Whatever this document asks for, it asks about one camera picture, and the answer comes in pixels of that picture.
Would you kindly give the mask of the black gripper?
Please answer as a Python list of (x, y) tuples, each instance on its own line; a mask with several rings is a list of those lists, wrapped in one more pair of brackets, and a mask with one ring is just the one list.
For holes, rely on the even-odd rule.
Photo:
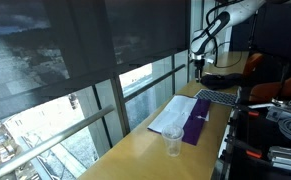
[(196, 79), (201, 79), (202, 75), (203, 75), (203, 67), (205, 65), (205, 60), (204, 59), (200, 59), (200, 60), (195, 60), (194, 61), (194, 66), (196, 67), (197, 70), (200, 70), (200, 72), (195, 71), (195, 78)]

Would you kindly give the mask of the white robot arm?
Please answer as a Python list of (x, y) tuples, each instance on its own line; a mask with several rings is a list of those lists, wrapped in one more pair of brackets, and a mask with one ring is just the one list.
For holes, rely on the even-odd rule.
[(189, 58), (194, 61), (195, 79), (202, 78), (204, 56), (216, 48), (216, 35), (223, 29), (237, 25), (253, 15), (265, 0), (234, 0), (224, 4), (225, 9), (202, 30), (195, 31), (190, 44)]

